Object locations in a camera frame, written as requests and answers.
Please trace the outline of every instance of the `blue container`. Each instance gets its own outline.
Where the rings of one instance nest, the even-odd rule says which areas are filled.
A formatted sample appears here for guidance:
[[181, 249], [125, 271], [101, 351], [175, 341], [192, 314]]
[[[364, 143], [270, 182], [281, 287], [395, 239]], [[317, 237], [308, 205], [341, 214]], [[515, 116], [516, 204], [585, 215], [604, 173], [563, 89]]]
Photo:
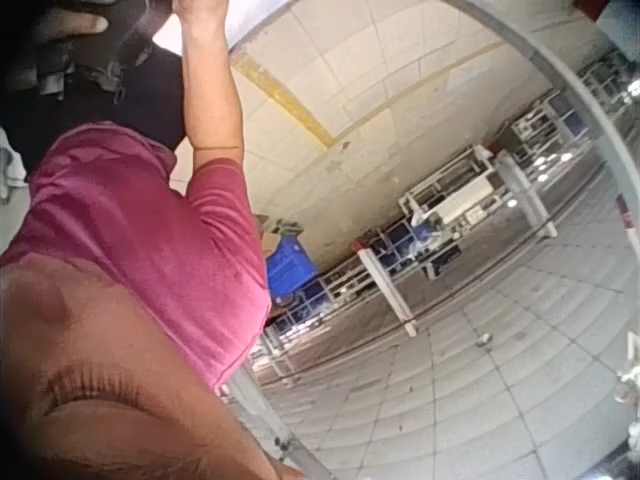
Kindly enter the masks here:
[[269, 291], [273, 297], [294, 293], [317, 274], [316, 266], [293, 235], [284, 235], [276, 251], [267, 258]]

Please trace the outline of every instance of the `sleeve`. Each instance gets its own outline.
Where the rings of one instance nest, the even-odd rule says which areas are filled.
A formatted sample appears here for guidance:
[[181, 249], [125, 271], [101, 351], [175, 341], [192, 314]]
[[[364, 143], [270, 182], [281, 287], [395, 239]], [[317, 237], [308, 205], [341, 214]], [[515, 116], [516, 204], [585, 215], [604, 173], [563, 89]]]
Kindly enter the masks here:
[[209, 162], [194, 174], [186, 197], [216, 248], [266, 288], [267, 269], [242, 167], [229, 159]]

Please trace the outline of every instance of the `white pillar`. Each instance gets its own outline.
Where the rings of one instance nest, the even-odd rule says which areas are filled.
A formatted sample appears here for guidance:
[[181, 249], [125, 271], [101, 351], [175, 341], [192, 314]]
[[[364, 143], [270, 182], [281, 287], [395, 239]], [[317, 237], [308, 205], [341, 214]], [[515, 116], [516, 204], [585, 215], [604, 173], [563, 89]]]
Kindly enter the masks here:
[[415, 337], [417, 335], [417, 331], [413, 312], [391, 281], [391, 277], [389, 277], [387, 271], [370, 248], [363, 248], [356, 242], [356, 249], [358, 251], [360, 261], [367, 269], [371, 278], [373, 278], [373, 281], [376, 283], [384, 297], [387, 299], [387, 302], [389, 302], [389, 305], [391, 305], [391, 308], [398, 319], [403, 323], [407, 334], [412, 338]]
[[264, 335], [265, 337], [267, 337], [267, 341], [269, 342], [272, 350], [275, 350], [274, 353], [277, 352], [276, 355], [284, 352], [284, 344], [282, 343], [282, 339], [280, 338], [280, 335], [273, 325], [264, 329]]
[[537, 230], [541, 237], [557, 237], [558, 230], [549, 220], [549, 212], [542, 203], [538, 192], [514, 158], [505, 150], [496, 157], [496, 171], [518, 201], [518, 206], [527, 217], [531, 228]]
[[254, 417], [260, 417], [274, 434], [274, 442], [281, 449], [282, 457], [290, 458], [305, 474], [305, 478], [335, 480], [335, 476], [291, 432], [280, 415], [264, 396], [256, 382], [249, 362], [245, 362], [227, 383], [231, 394]]
[[[271, 343], [269, 343], [265, 335], [260, 335], [260, 344], [262, 345], [262, 348], [264, 348], [267, 358], [269, 359], [269, 363], [276, 371], [276, 375], [278, 375], [278, 378], [282, 380], [282, 382], [287, 387], [291, 387], [293, 383], [299, 378], [299, 375], [296, 375], [296, 370], [293, 366], [293, 363], [289, 359], [289, 355], [287, 355], [286, 352], [281, 353], [280, 356], [275, 355], [273, 352], [273, 348], [271, 347]], [[282, 368], [280, 368], [280, 365], [278, 364], [279, 361], [284, 362], [284, 364], [287, 366], [288, 372], [285, 372], [282, 370]]]

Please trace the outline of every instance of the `pink t-shirt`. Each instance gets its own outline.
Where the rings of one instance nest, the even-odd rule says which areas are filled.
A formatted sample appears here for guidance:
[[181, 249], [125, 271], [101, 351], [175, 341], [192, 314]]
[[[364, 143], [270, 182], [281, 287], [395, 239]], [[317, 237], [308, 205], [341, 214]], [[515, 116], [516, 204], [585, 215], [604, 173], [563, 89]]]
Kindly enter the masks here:
[[186, 197], [170, 190], [175, 156], [109, 123], [51, 148], [30, 182], [31, 208], [2, 256], [97, 265], [123, 285], [215, 388], [246, 358], [271, 303], [241, 167], [214, 160]]

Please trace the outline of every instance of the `eye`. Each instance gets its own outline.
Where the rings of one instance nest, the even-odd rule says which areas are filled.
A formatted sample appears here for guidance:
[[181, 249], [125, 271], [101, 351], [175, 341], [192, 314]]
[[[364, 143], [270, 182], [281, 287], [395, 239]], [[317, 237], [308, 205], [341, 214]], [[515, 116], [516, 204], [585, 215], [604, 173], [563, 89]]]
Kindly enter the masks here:
[[122, 372], [93, 364], [77, 364], [53, 375], [43, 392], [43, 416], [61, 406], [86, 400], [104, 400], [141, 409], [140, 395]]

